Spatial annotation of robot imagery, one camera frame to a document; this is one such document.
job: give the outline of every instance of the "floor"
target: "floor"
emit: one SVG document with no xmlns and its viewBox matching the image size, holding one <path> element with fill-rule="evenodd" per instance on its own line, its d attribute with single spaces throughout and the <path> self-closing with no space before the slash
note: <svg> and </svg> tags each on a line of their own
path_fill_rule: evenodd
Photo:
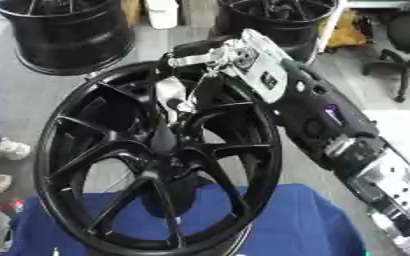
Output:
<svg viewBox="0 0 410 256">
<path fill-rule="evenodd" d="M 137 47 L 120 64 L 157 59 L 174 45 L 206 38 L 208 28 L 153 30 L 141 26 L 136 31 Z M 313 67 L 363 109 L 410 110 L 410 89 L 405 103 L 396 104 L 392 100 L 399 82 L 396 74 L 383 71 L 364 77 L 359 72 L 362 61 L 376 57 L 378 49 L 390 47 L 381 30 L 376 40 L 378 43 L 373 46 L 318 56 Z M 0 132 L 3 135 L 34 145 L 50 113 L 81 82 L 81 77 L 49 77 L 20 65 L 14 56 L 11 30 L 5 21 L 0 20 Z M 307 184 L 344 209 L 360 230 L 371 255 L 400 255 L 368 219 L 364 204 L 329 172 L 308 160 L 284 136 L 283 140 L 285 163 L 282 183 Z M 32 160 L 31 157 L 22 162 L 0 161 L 0 173 L 11 174 L 15 178 L 15 186 L 0 198 L 0 202 L 35 194 L 31 178 Z"/>
</svg>

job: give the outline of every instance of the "white robotic arm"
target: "white robotic arm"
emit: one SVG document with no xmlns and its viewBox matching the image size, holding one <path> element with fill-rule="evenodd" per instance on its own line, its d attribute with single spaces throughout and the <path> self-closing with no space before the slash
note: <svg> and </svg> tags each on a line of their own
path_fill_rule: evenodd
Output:
<svg viewBox="0 0 410 256">
<path fill-rule="evenodd" d="M 205 64 L 203 79 L 218 74 L 241 79 L 299 148 L 371 206 L 374 222 L 410 255 L 410 163 L 376 124 L 335 86 L 254 30 L 212 44 L 201 54 L 174 51 L 167 64 L 173 69 Z M 193 95 L 182 104 L 193 106 L 194 100 Z"/>
</svg>

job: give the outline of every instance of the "black alloy wheel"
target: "black alloy wheel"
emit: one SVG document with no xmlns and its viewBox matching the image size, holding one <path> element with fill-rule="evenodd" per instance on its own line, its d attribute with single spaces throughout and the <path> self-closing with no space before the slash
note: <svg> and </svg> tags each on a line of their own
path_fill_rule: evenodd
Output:
<svg viewBox="0 0 410 256">
<path fill-rule="evenodd" d="M 155 150 L 155 134 L 167 126 L 163 125 L 166 113 L 156 100 L 154 66 L 155 62 L 137 63 L 100 74 L 60 104 L 37 147 L 38 194 L 65 231 L 104 255 L 222 255 L 245 240 L 241 234 L 248 231 L 275 190 L 282 163 L 277 128 L 256 95 L 241 81 L 225 78 L 218 93 L 209 97 L 208 106 L 182 114 L 169 126 L 176 143 L 168 151 Z M 177 77 L 188 93 L 197 86 L 197 76 Z M 206 142 L 204 130 L 224 142 Z M 238 156 L 244 167 L 245 193 L 238 191 L 218 162 L 229 156 Z M 134 170 L 135 179 L 108 207 L 91 216 L 83 208 L 79 184 L 93 164 L 106 159 L 121 161 Z M 191 186 L 182 182 L 194 184 L 192 193 L 180 194 L 195 195 L 197 177 L 202 174 L 222 188 L 231 210 L 206 230 L 184 235 L 175 218 L 190 205 L 178 207 L 182 196 L 173 190 L 178 189 L 178 182 L 186 190 Z M 119 212 L 140 196 L 144 201 L 148 194 L 153 195 L 149 198 L 161 210 L 170 235 L 165 240 L 143 240 L 115 232 L 112 224 Z"/>
</svg>

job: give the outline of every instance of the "blue cloth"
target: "blue cloth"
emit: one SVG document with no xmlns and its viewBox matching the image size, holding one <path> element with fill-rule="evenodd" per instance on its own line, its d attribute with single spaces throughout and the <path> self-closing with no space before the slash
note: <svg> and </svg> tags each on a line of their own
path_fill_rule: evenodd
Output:
<svg viewBox="0 0 410 256">
<path fill-rule="evenodd" d="M 97 214 L 113 194 L 89 194 L 85 206 Z M 200 188 L 194 207 L 182 216 L 181 229 L 189 234 L 215 223 L 229 211 L 229 202 L 215 185 Z M 12 220 L 14 242 L 6 256 L 87 255 L 83 246 L 66 235 L 46 214 L 36 198 Z M 165 239 L 160 219 L 151 217 L 140 201 L 129 205 L 114 223 L 115 230 L 147 239 Z M 279 185 L 264 212 L 254 222 L 240 254 L 246 256 L 363 256 L 362 243 L 345 214 L 304 185 Z"/>
</svg>

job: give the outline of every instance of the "office chair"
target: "office chair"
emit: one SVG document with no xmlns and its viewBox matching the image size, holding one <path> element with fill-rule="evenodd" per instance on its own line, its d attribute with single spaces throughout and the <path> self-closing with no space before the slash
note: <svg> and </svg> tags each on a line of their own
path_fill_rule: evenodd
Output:
<svg viewBox="0 0 410 256">
<path fill-rule="evenodd" d="M 387 25 L 387 36 L 392 45 L 403 52 L 410 53 L 410 12 L 402 12 L 395 16 Z M 390 66 L 401 72 L 401 86 L 396 102 L 404 102 L 410 79 L 410 59 L 404 60 L 399 54 L 384 49 L 379 60 L 368 62 L 363 65 L 362 73 L 369 75 L 375 66 Z"/>
</svg>

